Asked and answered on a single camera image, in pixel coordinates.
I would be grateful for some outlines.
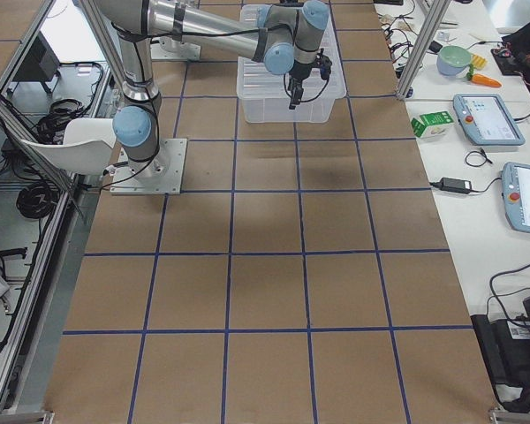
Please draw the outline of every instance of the green bowl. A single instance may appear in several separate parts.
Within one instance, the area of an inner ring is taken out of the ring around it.
[[[443,75],[457,75],[471,63],[471,53],[459,46],[445,46],[438,52],[438,71]]]

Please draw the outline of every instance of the green and white carton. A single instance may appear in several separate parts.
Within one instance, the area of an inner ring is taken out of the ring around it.
[[[414,135],[420,139],[446,133],[453,126],[453,118],[446,112],[425,113],[410,122]]]

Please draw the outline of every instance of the blue joint cap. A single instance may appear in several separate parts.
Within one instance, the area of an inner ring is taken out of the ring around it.
[[[265,22],[267,22],[267,17],[269,15],[269,9],[271,8],[271,4],[266,4],[263,6],[259,6],[257,9],[257,22],[256,25],[259,28],[265,27]]]
[[[117,139],[127,148],[136,148],[143,144],[151,133],[149,114],[137,106],[126,106],[112,121]]]
[[[283,75],[294,65],[294,48],[288,42],[279,42],[267,50],[263,63],[273,75]]]
[[[308,0],[302,6],[302,13],[308,23],[321,31],[328,25],[328,6],[319,0]]]

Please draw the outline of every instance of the yellow sponge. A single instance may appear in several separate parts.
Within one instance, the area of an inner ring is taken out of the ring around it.
[[[479,55],[471,55],[471,64],[475,67],[477,70],[481,70],[485,67],[487,64],[487,59],[485,57],[481,57]]]

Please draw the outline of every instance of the white box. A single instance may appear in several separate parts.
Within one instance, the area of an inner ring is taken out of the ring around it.
[[[255,25],[259,4],[248,4],[241,9],[240,21]],[[326,122],[336,99],[345,96],[344,73],[337,51],[336,36],[331,17],[322,38],[324,55],[332,61],[332,73],[322,95],[310,103],[302,103],[295,110],[289,110],[289,96],[284,91],[282,75],[273,75],[264,64],[250,59],[238,59],[238,98],[247,122]],[[303,83],[302,100],[316,96],[326,81],[320,78],[320,71],[312,74]]]

